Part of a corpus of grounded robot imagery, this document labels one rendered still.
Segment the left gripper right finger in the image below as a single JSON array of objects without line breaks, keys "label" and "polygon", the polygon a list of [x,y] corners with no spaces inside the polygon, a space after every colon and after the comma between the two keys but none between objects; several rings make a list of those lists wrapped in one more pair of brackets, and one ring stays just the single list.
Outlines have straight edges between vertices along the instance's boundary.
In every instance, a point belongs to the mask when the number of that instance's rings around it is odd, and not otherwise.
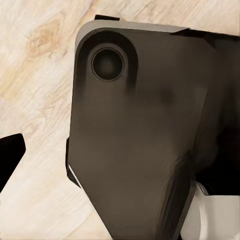
[{"label": "left gripper right finger", "polygon": [[229,133],[227,135],[224,151],[240,173],[240,135]]}]

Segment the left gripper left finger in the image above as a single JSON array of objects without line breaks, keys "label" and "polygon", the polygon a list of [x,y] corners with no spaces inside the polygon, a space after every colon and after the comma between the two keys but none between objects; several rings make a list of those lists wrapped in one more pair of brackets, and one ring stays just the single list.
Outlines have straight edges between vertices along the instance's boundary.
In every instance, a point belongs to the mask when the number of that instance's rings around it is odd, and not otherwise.
[{"label": "left gripper left finger", "polygon": [[26,152],[22,133],[0,138],[0,193]]}]

